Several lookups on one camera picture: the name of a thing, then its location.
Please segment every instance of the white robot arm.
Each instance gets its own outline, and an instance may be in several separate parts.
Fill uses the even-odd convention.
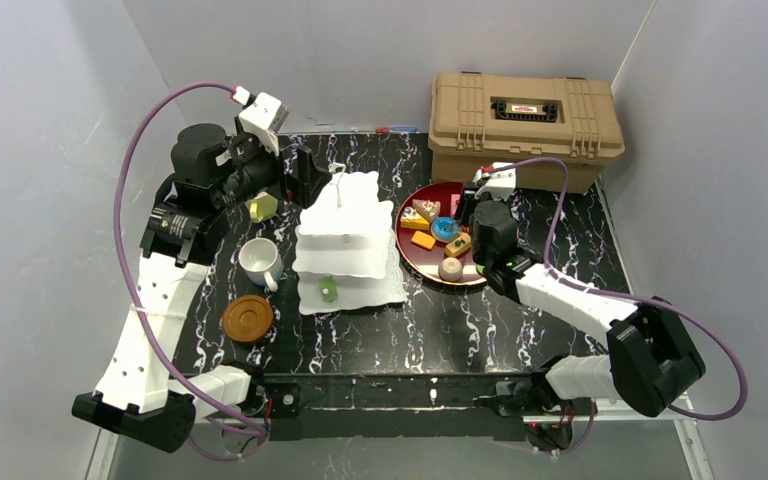
[[[550,360],[531,379],[534,387],[529,388],[542,392],[531,392],[534,395],[523,398],[523,403],[550,408],[576,398],[622,399],[638,413],[657,416],[705,373],[680,318],[640,303],[588,293],[592,287],[520,247],[517,223],[503,203],[516,184],[515,171],[505,169],[510,165],[494,163],[464,185],[455,217],[470,225],[476,264],[497,293],[552,314],[608,350],[608,355]]]
[[[131,306],[107,370],[95,389],[78,395],[72,406],[75,417],[167,452],[186,441],[196,420],[217,411],[202,397],[224,406],[240,404],[249,396],[252,376],[222,365],[184,379],[190,386],[170,379],[138,311],[145,314],[164,356],[172,358],[190,304],[228,232],[226,210],[266,189],[305,208],[331,178],[304,147],[298,151],[297,174],[285,173],[275,132],[286,108],[268,94],[254,97],[242,87],[233,90],[231,98],[243,105],[235,135],[211,124],[193,125],[178,135],[171,152],[175,173],[155,196],[140,244],[135,288],[142,307]]]

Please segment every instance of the white teacup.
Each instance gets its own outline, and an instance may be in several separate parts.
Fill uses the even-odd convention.
[[[267,287],[273,292],[278,291],[278,281],[284,273],[284,263],[275,242],[268,238],[249,240],[240,249],[238,258],[252,283]]]

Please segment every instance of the brown saucer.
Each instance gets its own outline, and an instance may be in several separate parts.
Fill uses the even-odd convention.
[[[252,343],[260,340],[272,326],[272,306],[263,297],[245,295],[225,309],[222,329],[232,340]]]

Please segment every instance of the white backdrop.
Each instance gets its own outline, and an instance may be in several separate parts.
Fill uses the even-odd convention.
[[[72,400],[104,373],[129,304],[113,191],[167,92],[121,3],[0,2],[0,479],[84,477],[98,429]],[[132,261],[184,126],[167,110],[126,190]]]
[[[649,0],[124,0],[170,88],[217,80],[267,91],[283,132],[428,130],[444,71],[613,80]],[[234,108],[194,94],[188,122]]]
[[[658,2],[614,97],[628,150],[603,177],[631,283],[735,348],[749,403],[699,432],[717,478],[768,478],[768,2]],[[733,368],[695,338],[708,373],[691,399],[722,411]]]

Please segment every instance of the red round tray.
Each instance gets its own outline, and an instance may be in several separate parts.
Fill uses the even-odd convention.
[[[487,282],[487,279],[475,271],[475,262],[472,261],[472,249],[467,250],[465,254],[458,257],[464,265],[464,274],[460,280],[448,282],[440,278],[437,275],[437,267],[446,258],[446,244],[437,242],[431,250],[414,245],[410,240],[416,230],[402,228],[399,219],[402,218],[402,212],[405,208],[413,204],[414,199],[440,202],[440,216],[453,216],[455,212],[451,211],[450,206],[452,195],[459,195],[462,187],[463,184],[459,182],[443,182],[433,183],[420,188],[402,204],[396,213],[396,246],[399,247],[399,253],[402,254],[402,258],[420,275],[441,285],[482,285]]]

